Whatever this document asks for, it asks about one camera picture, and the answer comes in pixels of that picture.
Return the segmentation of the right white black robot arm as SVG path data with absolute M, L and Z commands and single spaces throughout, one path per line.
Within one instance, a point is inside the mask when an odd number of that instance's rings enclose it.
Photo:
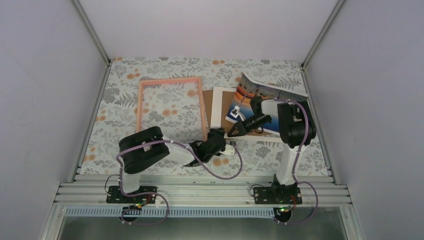
M 227 136 L 240 137 L 262 128 L 264 124 L 277 124 L 274 134 L 281 138 L 283 150 L 270 195 L 278 204 L 286 200 L 294 201 L 300 194 L 297 171 L 302 148 L 309 145 L 317 133 L 308 102 L 255 96 L 250 100 L 250 107 L 253 115 L 237 121 Z

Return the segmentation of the pink wooden picture frame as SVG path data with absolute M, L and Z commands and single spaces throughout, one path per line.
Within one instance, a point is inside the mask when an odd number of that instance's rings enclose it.
M 154 126 L 174 140 L 191 142 L 207 138 L 201 77 L 139 81 L 136 131 Z

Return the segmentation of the aluminium mounting rail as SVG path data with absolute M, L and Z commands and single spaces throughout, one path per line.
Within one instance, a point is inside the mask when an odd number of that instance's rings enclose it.
M 156 186 L 157 193 L 165 197 L 171 207 L 253 207 L 256 198 L 254 185 L 267 186 L 271 176 L 239 176 L 220 180 L 212 176 L 143 175 L 141 186 Z M 352 200 L 346 185 L 336 185 L 331 177 L 301 177 L 310 182 L 300 185 L 302 206 L 346 207 Z M 61 183 L 54 204 L 56 205 L 106 205 L 104 186 L 117 184 L 116 176 L 77 175 L 72 183 Z

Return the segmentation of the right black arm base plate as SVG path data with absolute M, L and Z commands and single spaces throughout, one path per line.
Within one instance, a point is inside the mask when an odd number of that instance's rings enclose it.
M 253 197 L 256 205 L 301 205 L 302 194 L 299 187 L 274 193 L 271 187 L 254 187 Z

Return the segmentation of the brown frame backing board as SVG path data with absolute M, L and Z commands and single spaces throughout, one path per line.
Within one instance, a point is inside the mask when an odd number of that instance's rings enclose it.
M 225 93 L 229 93 L 231 100 L 235 95 L 236 89 L 230 87 L 214 87 L 212 90 L 204 90 L 203 97 L 206 107 L 206 119 L 210 128 L 221 127 L 223 117 L 223 99 Z M 271 142 L 281 143 L 282 140 L 279 137 L 270 137 L 270 135 L 262 134 L 248 134 L 244 136 L 228 137 L 231 140 L 243 140 L 243 141 L 255 141 L 255 142 Z

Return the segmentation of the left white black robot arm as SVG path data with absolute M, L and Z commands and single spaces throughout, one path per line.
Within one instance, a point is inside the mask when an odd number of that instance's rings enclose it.
M 214 156 L 234 155 L 235 149 L 227 144 L 223 128 L 212 128 L 205 141 L 196 140 L 182 146 L 163 135 L 158 126 L 142 130 L 119 141 L 119 153 L 123 162 L 122 187 L 119 196 L 131 203 L 139 197 L 141 173 L 161 160 L 168 160 L 183 167 L 198 167 Z

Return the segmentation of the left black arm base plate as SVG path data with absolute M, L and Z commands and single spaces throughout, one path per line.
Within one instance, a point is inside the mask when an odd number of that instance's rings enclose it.
M 109 189 L 107 190 L 106 202 L 108 204 L 144 205 L 148 201 L 149 204 L 154 204 L 156 201 L 157 189 L 158 188 L 156 186 L 140 186 L 137 191 L 131 192 L 129 194 L 136 195 L 136 194 L 144 193 L 144 192 L 153 192 L 154 194 L 149 194 L 149 195 L 145 194 L 145 195 L 127 197 L 122 194 L 119 186 L 117 185 L 110 186 Z

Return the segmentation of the sunset lake photo print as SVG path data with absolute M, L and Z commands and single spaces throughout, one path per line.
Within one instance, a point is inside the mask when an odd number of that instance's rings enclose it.
M 227 111 L 225 119 L 235 124 L 238 121 L 245 121 L 247 118 L 253 115 L 252 108 L 250 106 L 250 101 L 253 97 L 260 96 L 263 99 L 261 104 L 262 112 L 265 115 L 271 116 L 271 123 L 266 123 L 263 126 L 263 132 L 247 132 L 249 134 L 279 134 L 279 120 L 277 112 L 277 102 L 274 102 L 274 99 L 279 100 L 296 100 L 296 101 L 306 101 L 308 95 L 306 93 L 296 93 L 293 90 L 284 89 L 282 87 L 260 83 L 259 81 L 250 77 L 247 73 L 241 75 L 238 86 L 233 97 L 233 100 L 230 104 L 230 107 Z M 239 106 L 239 117 L 234 118 L 231 116 L 231 110 Z

